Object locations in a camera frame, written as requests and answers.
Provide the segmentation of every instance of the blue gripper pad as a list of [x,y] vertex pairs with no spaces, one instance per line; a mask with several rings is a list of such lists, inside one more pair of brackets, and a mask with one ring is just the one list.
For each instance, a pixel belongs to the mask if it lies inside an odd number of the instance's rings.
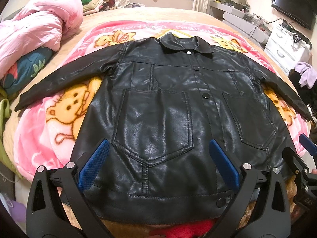
[[298,140],[311,156],[317,155],[316,145],[305,134],[301,134]]
[[209,142],[209,154],[230,190],[240,189],[239,173],[215,140]]
[[91,187],[99,170],[109,155],[110,145],[107,140],[103,140],[95,152],[82,168],[78,178],[78,188],[83,192]]

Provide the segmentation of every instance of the pink blanket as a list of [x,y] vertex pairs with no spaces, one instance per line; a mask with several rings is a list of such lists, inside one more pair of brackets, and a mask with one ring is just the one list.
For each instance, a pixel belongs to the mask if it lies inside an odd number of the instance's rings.
[[[60,66],[107,46],[148,37],[159,38],[170,31],[180,38],[199,36],[211,45],[245,53],[275,73],[267,59],[243,37],[215,26],[177,21],[104,23],[90,30]],[[101,79],[98,77],[78,83],[54,97],[38,101],[25,110],[14,138],[15,164],[24,177],[32,180],[39,165],[52,169],[64,166],[69,161],[87,107],[100,83]],[[265,89],[268,96],[274,100],[275,106],[282,109],[280,113],[288,126],[297,153],[303,156],[305,150],[299,144],[298,137],[301,133],[308,135],[306,121],[273,91],[267,87]],[[71,110],[66,110],[65,105],[74,104],[72,99],[75,93],[80,103],[76,103]]]
[[83,21],[81,0],[31,0],[12,19],[0,23],[0,79],[22,56],[39,48],[54,51]]

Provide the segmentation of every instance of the red cloth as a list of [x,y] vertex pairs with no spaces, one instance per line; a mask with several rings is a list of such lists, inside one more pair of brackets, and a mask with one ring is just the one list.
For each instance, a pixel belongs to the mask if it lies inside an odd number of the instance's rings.
[[207,233],[217,219],[203,220],[194,223],[185,223],[168,228],[158,228],[150,231],[150,235],[164,234],[166,238],[194,238]]

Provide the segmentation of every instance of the jacket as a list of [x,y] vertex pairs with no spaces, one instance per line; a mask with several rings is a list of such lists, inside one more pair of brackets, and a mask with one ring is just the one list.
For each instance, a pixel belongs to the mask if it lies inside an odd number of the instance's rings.
[[15,110],[99,74],[71,161],[103,138],[111,143],[84,192],[101,218],[163,225],[221,215],[232,192],[208,153],[211,139],[242,163],[291,176],[282,150],[295,147],[261,83],[310,120],[307,107],[265,67],[199,37],[169,33],[100,49],[31,87]]

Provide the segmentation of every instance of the purple cloth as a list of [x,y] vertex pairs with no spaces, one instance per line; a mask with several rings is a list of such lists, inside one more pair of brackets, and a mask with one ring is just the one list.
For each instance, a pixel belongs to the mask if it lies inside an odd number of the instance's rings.
[[300,86],[304,87],[306,85],[311,89],[317,80],[317,72],[315,69],[306,62],[298,62],[295,64],[294,70],[301,75],[301,79],[298,82]]

